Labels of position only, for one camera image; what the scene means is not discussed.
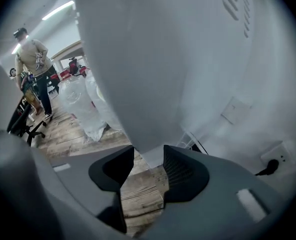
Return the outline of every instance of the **office chair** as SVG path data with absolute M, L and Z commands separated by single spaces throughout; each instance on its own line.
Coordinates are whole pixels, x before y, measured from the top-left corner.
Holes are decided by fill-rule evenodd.
M 41 135 L 42 138 L 45 138 L 45 135 L 37 131 L 37 129 L 40 127 L 40 125 L 46 126 L 47 124 L 44 121 L 41 121 L 32 131 L 30 131 L 30 128 L 32 126 L 27 125 L 27 119 L 29 116 L 29 112 L 31 110 L 31 105 L 28 104 L 24 108 L 24 111 L 21 112 L 18 108 L 13 113 L 10 123 L 7 128 L 7 132 L 22 137 L 24 133 L 27 133 L 29 135 L 27 143 L 29 146 L 31 146 L 32 139 L 37 136 Z

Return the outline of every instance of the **black cap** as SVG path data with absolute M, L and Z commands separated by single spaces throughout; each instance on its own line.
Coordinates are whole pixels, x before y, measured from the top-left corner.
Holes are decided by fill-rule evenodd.
M 15 31 L 14 33 L 13 33 L 13 35 L 14 35 L 14 37 L 15 38 L 17 38 L 17 37 L 19 37 L 20 35 L 22 35 L 23 33 L 28 33 L 28 31 L 24 28 L 24 27 L 22 27 L 22 28 L 19 28 L 17 31 Z

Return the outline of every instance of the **white plastic bag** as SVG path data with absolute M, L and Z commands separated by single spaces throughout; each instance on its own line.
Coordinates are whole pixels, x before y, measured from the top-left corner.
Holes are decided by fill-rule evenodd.
M 108 104 L 104 101 L 103 96 L 96 84 L 94 76 L 91 70 L 86 70 L 86 88 L 88 94 L 93 101 L 94 105 L 99 111 L 99 114 L 108 125 L 118 131 L 121 131 L 121 125 L 117 120 L 116 116 L 114 115 L 113 111 L 109 108 Z
M 63 107 L 78 121 L 87 136 L 98 142 L 107 124 L 101 120 L 87 93 L 84 77 L 72 76 L 61 81 L 59 87 Z

